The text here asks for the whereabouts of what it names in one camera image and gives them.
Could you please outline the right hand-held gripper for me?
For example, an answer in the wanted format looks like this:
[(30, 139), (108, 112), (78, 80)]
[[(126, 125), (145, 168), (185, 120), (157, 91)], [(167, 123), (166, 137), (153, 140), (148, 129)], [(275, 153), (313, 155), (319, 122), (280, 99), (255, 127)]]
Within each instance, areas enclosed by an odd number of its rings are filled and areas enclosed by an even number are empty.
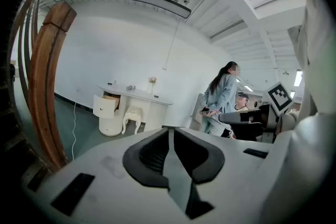
[(281, 82), (267, 89), (254, 109), (240, 112), (223, 113), (219, 116), (222, 123), (249, 123), (254, 126), (257, 142), (273, 143), (277, 124), (294, 103), (291, 95)]

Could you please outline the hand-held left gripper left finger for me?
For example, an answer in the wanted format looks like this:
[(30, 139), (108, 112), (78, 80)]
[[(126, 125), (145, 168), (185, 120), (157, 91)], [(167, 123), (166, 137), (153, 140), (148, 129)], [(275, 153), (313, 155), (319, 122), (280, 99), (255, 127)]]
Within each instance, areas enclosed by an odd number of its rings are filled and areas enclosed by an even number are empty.
[(169, 149), (169, 130), (163, 128), (130, 146), (123, 154), (123, 167), (143, 186), (169, 188), (169, 180), (163, 175)]

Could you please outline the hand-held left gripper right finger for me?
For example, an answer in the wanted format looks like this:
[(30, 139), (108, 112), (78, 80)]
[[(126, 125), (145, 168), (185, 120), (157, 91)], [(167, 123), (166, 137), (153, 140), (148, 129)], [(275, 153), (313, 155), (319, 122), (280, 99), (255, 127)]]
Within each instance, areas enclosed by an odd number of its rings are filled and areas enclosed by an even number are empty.
[(214, 209), (208, 201), (200, 198), (196, 186), (209, 183), (218, 175), (225, 163), (225, 156), (217, 146), (183, 131), (174, 130), (174, 151), (184, 172), (177, 204), (189, 219), (196, 219)]

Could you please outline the large white wooden drawer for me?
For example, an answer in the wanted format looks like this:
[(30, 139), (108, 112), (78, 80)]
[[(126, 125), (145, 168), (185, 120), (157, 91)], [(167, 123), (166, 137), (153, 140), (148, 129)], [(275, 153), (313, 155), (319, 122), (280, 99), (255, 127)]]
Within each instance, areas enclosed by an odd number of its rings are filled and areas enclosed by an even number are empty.
[(93, 114), (102, 119), (112, 119), (120, 114), (120, 95), (103, 95), (93, 97)]

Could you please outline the white dressing table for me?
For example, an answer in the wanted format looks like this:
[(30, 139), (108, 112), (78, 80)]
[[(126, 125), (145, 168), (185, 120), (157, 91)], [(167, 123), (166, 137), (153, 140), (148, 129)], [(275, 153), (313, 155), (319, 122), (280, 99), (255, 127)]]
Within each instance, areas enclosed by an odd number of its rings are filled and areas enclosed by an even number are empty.
[(120, 95), (120, 114), (112, 119), (99, 119), (99, 131), (105, 136), (117, 136), (122, 134), (122, 120), (128, 107), (136, 106), (142, 109), (141, 124), (144, 124), (144, 131), (159, 129), (164, 124), (167, 109), (173, 102), (164, 98), (155, 98), (154, 94), (148, 94), (145, 91), (135, 88), (128, 89), (125, 85), (113, 83), (108, 85), (102, 83), (98, 85), (103, 95)]

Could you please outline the grey wooden panel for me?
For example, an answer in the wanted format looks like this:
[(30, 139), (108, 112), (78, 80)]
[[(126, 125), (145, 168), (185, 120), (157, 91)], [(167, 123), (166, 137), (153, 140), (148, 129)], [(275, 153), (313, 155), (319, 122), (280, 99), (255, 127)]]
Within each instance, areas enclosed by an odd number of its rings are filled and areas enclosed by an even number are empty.
[(201, 104), (202, 104), (202, 100), (203, 100), (203, 94), (200, 93), (197, 97), (197, 101), (194, 107), (194, 110), (191, 114), (191, 122), (190, 122), (190, 129), (199, 131), (201, 128), (201, 123), (202, 123), (202, 116), (200, 114), (200, 110), (201, 110)]

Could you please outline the white upholstered stool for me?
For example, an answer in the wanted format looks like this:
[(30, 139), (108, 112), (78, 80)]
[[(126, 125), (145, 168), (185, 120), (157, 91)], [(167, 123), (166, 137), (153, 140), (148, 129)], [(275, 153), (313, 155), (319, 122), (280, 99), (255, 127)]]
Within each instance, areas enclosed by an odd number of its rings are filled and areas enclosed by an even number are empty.
[(138, 130), (141, 126), (141, 119), (142, 119), (142, 109), (138, 108), (136, 106), (130, 106), (126, 110), (123, 120), (122, 120), (122, 134), (126, 132), (126, 124), (128, 123), (129, 120), (135, 121), (135, 131), (134, 133), (137, 134)]

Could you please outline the person's white jacket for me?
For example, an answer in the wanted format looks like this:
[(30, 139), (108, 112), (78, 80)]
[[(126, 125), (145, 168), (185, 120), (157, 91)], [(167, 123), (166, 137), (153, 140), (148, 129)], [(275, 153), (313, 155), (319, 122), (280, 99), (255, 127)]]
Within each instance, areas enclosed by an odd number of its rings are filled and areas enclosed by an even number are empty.
[(289, 37), (304, 95), (285, 160), (260, 215), (262, 224), (336, 222), (336, 19), (326, 0), (307, 0)]

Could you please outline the long black framed ceiling light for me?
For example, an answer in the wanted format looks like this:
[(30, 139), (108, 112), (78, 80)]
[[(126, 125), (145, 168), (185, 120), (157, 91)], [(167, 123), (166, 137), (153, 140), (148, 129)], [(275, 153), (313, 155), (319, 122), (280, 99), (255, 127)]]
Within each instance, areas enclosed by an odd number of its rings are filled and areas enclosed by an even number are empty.
[(187, 19), (191, 15), (191, 10), (173, 0), (132, 0), (136, 2), (146, 3), (155, 7), (169, 11), (175, 15), (178, 15), (184, 19)]

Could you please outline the white wall conduit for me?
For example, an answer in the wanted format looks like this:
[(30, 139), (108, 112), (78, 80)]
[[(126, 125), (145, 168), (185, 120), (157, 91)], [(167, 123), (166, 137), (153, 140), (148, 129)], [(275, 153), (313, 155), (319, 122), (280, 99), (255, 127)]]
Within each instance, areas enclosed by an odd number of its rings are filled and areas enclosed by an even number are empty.
[(173, 35), (173, 38), (172, 38), (172, 41), (171, 41), (171, 44), (170, 44), (170, 47), (169, 47), (169, 50), (168, 50), (168, 53), (167, 53), (167, 56), (166, 56), (165, 64), (162, 67), (162, 69), (164, 71), (167, 71), (168, 61), (169, 61), (169, 58), (170, 58), (170, 55), (171, 55), (172, 47), (174, 45), (174, 41), (175, 41), (175, 37), (176, 37), (177, 31), (178, 31), (178, 28), (179, 28), (179, 24), (180, 24), (180, 18), (179, 18), (179, 16), (176, 16), (176, 27), (175, 27), (174, 35)]

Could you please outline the brown wooden bed frame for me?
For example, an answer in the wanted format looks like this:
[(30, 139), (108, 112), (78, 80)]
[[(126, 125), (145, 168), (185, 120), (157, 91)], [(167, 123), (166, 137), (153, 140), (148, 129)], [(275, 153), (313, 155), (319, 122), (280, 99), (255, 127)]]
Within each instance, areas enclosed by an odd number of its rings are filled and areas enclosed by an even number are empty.
[(77, 16), (66, 2), (57, 2), (37, 27), (39, 0), (23, 0), (11, 27), (8, 48), (18, 39), (18, 71), (39, 143), (53, 169), (67, 164), (55, 116), (57, 63), (67, 32)]

